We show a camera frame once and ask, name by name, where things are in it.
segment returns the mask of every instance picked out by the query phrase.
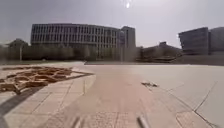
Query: brick paving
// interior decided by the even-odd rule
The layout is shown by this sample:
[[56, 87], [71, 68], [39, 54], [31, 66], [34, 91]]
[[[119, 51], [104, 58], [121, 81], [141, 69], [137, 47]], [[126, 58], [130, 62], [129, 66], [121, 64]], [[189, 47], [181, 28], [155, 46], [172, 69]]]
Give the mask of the brick paving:
[[187, 105], [160, 88], [146, 88], [127, 66], [86, 66], [96, 74], [90, 90], [39, 128], [138, 128], [144, 117], [151, 128], [210, 128]]

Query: white building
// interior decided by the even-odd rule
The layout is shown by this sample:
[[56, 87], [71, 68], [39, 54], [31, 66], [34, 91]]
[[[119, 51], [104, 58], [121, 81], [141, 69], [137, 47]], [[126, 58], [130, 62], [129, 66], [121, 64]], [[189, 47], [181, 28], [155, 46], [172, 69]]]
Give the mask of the white building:
[[135, 58], [135, 29], [122, 29], [85, 24], [34, 24], [31, 45], [64, 45], [74, 48], [91, 47], [97, 59], [104, 59], [108, 49], [123, 61]]

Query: distant building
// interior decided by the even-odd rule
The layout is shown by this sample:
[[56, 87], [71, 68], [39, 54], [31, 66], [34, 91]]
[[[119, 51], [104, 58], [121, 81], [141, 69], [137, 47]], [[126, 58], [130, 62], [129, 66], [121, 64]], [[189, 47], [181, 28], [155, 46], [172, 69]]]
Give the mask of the distant building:
[[147, 62], [169, 62], [182, 55], [180, 48], [167, 45], [166, 42], [161, 42], [153, 47], [138, 48], [138, 53], [139, 61]]
[[34, 24], [31, 45], [62, 45], [95, 51], [97, 59], [131, 61], [135, 57], [135, 29], [121, 29], [85, 24]]
[[209, 30], [199, 28], [179, 33], [179, 38], [185, 55], [209, 54]]
[[198, 28], [179, 33], [185, 55], [224, 55], [224, 27]]

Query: lens flare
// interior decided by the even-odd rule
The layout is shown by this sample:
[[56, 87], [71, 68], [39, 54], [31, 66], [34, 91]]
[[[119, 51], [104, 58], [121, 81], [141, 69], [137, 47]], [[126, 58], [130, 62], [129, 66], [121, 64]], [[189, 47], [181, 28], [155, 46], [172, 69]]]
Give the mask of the lens flare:
[[130, 3], [127, 3], [127, 4], [126, 4], [126, 8], [129, 8], [129, 7], [130, 7]]

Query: pole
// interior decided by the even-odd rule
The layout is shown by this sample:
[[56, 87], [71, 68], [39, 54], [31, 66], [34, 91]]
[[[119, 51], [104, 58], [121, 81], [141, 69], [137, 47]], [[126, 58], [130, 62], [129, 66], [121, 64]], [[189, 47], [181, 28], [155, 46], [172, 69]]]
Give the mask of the pole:
[[21, 45], [20, 48], [19, 48], [19, 60], [20, 61], [22, 61], [22, 59], [23, 59], [23, 54], [22, 54], [23, 53], [23, 48], [22, 47], [23, 47], [23, 45]]

